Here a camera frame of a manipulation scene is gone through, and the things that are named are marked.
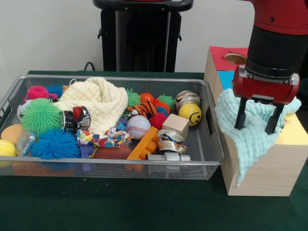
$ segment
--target white wall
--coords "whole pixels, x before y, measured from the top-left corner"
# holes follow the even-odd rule
[[[182,13],[176,71],[203,72],[209,45],[248,46],[254,10],[238,0],[195,0]],[[0,0],[0,97],[28,70],[103,69],[100,9],[91,0]]]

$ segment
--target metal basket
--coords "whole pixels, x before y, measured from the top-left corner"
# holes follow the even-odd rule
[[[16,111],[27,89],[33,85],[69,85],[71,79],[84,81],[80,76],[36,76],[18,78],[0,102],[0,131],[18,122]],[[65,176],[94,178],[142,178],[208,180],[225,159],[225,142],[218,128],[214,101],[207,83],[195,79],[153,79],[106,77],[117,87],[150,92],[154,97],[161,94],[175,97],[183,90],[191,90],[201,96],[202,120],[189,129],[184,144],[191,161],[141,161],[109,159],[58,159],[43,160],[37,157],[0,156],[0,175],[10,176]]]

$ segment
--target green tablecloth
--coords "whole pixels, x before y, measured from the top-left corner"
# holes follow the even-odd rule
[[[29,72],[89,76],[203,74]],[[308,168],[290,197],[229,197],[209,181],[0,177],[0,230],[307,230]]]

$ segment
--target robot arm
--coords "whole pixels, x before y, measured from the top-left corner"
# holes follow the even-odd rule
[[[295,68],[308,47],[308,0],[249,1],[256,13],[246,66],[234,75],[233,91],[241,98],[235,128],[243,128],[246,102],[253,99],[276,106],[266,127],[271,134],[283,106],[298,92]]]

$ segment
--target teal muslin cloth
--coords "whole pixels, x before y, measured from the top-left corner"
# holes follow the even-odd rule
[[[295,113],[301,106],[301,102],[295,98],[289,105],[284,107],[275,133],[270,135],[265,132],[265,127],[269,117],[275,110],[275,106],[248,100],[244,128],[237,130],[234,125],[239,105],[240,98],[234,96],[232,89],[227,89],[220,94],[215,108],[221,131],[233,139],[237,149],[239,158],[238,185],[242,183],[247,170],[252,164],[258,161],[274,145],[280,130],[284,126],[285,115]]]

